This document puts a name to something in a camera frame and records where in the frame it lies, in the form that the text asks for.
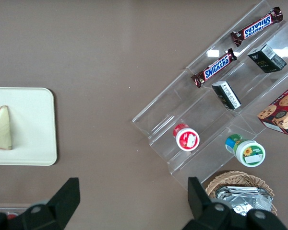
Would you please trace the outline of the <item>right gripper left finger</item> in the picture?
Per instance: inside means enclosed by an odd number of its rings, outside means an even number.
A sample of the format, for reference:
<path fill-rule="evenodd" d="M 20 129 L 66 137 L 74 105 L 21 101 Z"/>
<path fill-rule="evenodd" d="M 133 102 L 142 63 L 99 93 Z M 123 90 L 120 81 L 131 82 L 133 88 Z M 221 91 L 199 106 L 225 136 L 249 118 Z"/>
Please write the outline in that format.
<path fill-rule="evenodd" d="M 63 230 L 80 204 L 79 178 L 69 178 L 46 203 L 29 207 L 9 221 L 11 230 Z"/>

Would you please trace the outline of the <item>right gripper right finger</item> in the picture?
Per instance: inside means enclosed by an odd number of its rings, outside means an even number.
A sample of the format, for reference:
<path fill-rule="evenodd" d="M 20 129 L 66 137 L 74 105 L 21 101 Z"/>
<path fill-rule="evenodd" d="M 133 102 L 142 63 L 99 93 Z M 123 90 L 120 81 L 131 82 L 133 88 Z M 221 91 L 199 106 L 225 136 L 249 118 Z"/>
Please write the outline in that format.
<path fill-rule="evenodd" d="M 185 230 L 231 230 L 230 209 L 211 201 L 197 177 L 188 178 L 188 203 L 193 215 Z"/>

